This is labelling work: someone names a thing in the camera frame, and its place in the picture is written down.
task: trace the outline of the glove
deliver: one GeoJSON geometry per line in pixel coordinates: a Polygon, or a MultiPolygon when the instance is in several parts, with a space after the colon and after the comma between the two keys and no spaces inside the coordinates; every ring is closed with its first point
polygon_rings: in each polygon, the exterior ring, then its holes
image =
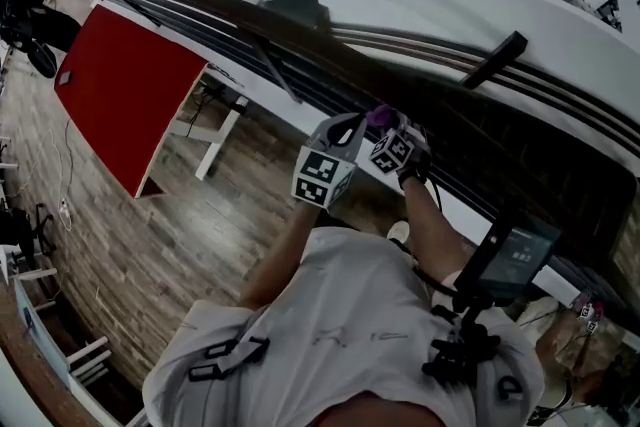
{"type": "Polygon", "coordinates": [[[396,171],[400,188],[402,189],[402,184],[405,180],[412,176],[420,180],[420,183],[426,183],[429,178],[431,163],[432,160],[429,147],[427,146],[426,149],[423,149],[416,145],[405,166],[396,171]]]}

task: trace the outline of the handrail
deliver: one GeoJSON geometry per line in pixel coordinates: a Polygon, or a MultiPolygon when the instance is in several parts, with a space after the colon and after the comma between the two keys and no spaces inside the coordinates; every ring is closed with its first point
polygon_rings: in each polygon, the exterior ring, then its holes
{"type": "MultiPolygon", "coordinates": [[[[376,48],[462,72],[472,71],[489,52],[407,31],[332,24],[332,34],[349,45],[376,48]]],[[[491,82],[538,100],[599,131],[640,158],[640,125],[588,92],[531,65],[514,62],[491,82]]]]}
{"type": "MultiPolygon", "coordinates": [[[[606,260],[603,256],[611,250],[619,230],[616,223],[622,222],[623,205],[629,197],[622,191],[635,187],[635,180],[618,164],[546,123],[512,112],[473,92],[451,88],[445,81],[393,71],[330,34],[243,1],[113,1],[201,42],[278,85],[267,63],[250,43],[258,42],[282,78],[295,88],[295,94],[310,103],[322,104],[327,113],[367,110],[380,103],[402,111],[427,130],[434,142],[434,175],[450,192],[470,201],[476,210],[489,217],[495,215],[502,201],[515,196],[528,211],[562,226],[571,254],[594,265],[606,260]],[[607,228],[602,222],[585,228],[580,212],[565,204],[563,189],[556,190],[551,182],[545,183],[524,163],[522,154],[508,151],[508,145],[504,146],[499,137],[482,128],[482,120],[476,120],[473,114],[479,106],[496,110],[498,117],[492,118],[496,121],[521,119],[527,127],[535,127],[536,133],[552,133],[553,141],[547,143],[545,139],[542,141],[545,145],[557,146],[561,141],[571,144],[583,160],[594,163],[591,167],[585,163],[587,172],[593,171],[594,176],[596,172],[613,173],[617,182],[625,184],[616,193],[623,194],[623,198],[603,203],[620,205],[621,209],[606,218],[607,228]]],[[[562,154],[558,147],[553,152],[562,154]]]]}

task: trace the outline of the desk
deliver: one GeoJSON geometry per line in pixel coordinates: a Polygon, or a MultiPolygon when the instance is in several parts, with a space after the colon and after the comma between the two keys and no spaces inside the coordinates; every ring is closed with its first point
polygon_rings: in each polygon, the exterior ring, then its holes
{"type": "Polygon", "coordinates": [[[93,151],[134,198],[207,62],[96,6],[60,65],[55,92],[93,151]]]}

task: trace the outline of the electronic device with screen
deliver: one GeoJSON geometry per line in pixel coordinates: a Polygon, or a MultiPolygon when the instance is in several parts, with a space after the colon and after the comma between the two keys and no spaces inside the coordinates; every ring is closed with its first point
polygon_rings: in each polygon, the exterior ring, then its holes
{"type": "Polygon", "coordinates": [[[456,279],[456,290],[418,272],[427,283],[441,293],[452,296],[453,311],[436,306],[434,315],[455,324],[464,315],[454,339],[434,340],[440,352],[422,366],[422,372],[438,381],[474,386],[478,364],[497,354],[500,337],[489,336],[487,329],[476,324],[482,310],[494,305],[505,306],[522,295],[538,271],[551,257],[560,231],[530,214],[505,209],[491,227],[471,260],[456,279]]]}

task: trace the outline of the person's left arm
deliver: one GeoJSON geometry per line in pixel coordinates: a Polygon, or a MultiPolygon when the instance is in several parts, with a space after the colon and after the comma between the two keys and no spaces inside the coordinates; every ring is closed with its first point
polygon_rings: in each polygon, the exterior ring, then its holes
{"type": "Polygon", "coordinates": [[[298,203],[284,232],[258,264],[240,296],[239,306],[258,310],[271,304],[291,281],[302,259],[320,207],[298,203]]]}

